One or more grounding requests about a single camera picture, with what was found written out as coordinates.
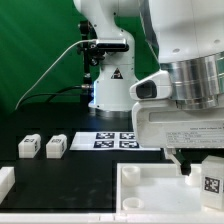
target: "robotic arm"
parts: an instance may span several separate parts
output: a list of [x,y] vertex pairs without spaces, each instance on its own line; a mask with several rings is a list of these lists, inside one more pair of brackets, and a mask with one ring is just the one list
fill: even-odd
[[106,52],[100,64],[100,75],[94,83],[90,111],[105,117],[126,117],[134,104],[129,88],[137,82],[135,44],[131,34],[116,26],[114,17],[138,16],[138,1],[74,0],[74,4],[96,31],[97,41],[92,47]]
[[161,71],[130,89],[138,142],[176,164],[175,149],[224,148],[224,2],[142,0],[140,9]]

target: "green backdrop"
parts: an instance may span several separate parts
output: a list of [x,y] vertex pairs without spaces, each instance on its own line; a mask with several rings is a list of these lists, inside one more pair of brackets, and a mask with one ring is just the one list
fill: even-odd
[[[75,9],[73,0],[0,0],[0,120],[14,110],[19,98],[58,56],[81,39],[77,27],[80,20],[84,17]],[[137,78],[156,71],[158,67],[145,42],[140,19],[118,18],[116,23],[136,40]],[[92,69],[92,74],[96,78],[98,69]],[[82,75],[82,56],[74,49],[30,95],[81,84]]]

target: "black table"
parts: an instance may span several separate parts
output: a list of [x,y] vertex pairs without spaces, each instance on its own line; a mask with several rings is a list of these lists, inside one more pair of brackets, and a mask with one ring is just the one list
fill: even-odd
[[[76,103],[34,103],[15,111],[1,124],[0,167],[15,167],[16,184],[0,212],[115,212],[116,164],[158,162],[162,153],[137,151],[70,151],[77,131],[133,131],[131,119],[107,119]],[[34,159],[18,158],[18,143],[40,134]],[[53,135],[65,134],[62,159],[47,159],[45,146]]]

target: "white box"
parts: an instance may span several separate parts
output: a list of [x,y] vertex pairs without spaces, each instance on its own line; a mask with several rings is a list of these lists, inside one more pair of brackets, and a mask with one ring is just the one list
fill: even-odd
[[46,145],[48,159],[61,159],[67,149],[67,137],[65,135],[54,135]]
[[34,158],[41,147],[41,137],[38,134],[27,135],[19,143],[19,158]]
[[208,156],[202,162],[201,200],[207,207],[223,210],[224,159]]
[[9,193],[15,183],[15,174],[13,167],[3,167],[0,170],[0,204]]

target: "warning label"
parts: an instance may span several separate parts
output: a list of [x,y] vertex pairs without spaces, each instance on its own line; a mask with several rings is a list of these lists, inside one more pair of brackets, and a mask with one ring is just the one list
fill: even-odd
[[123,79],[120,70],[117,68],[112,75],[111,79]]

